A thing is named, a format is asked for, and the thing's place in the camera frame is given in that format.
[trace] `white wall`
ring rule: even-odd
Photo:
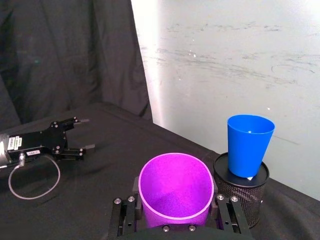
[[[266,116],[270,176],[320,200],[320,1],[132,6],[154,122],[223,153],[228,117]]]

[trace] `table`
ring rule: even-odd
[[[211,172],[216,152],[191,142],[112,104],[97,103],[5,131],[39,131],[51,121],[77,116],[90,119],[67,132],[71,147],[95,144],[84,161],[61,161],[61,180],[49,195],[32,201],[14,197],[8,187],[11,169],[0,171],[0,233],[14,239],[102,240],[108,232],[112,200],[126,198],[142,166],[169,152],[191,154]],[[56,180],[44,159],[16,174],[17,192],[43,189]],[[266,185],[260,221],[251,229],[257,240],[320,239],[320,202],[273,179]]]

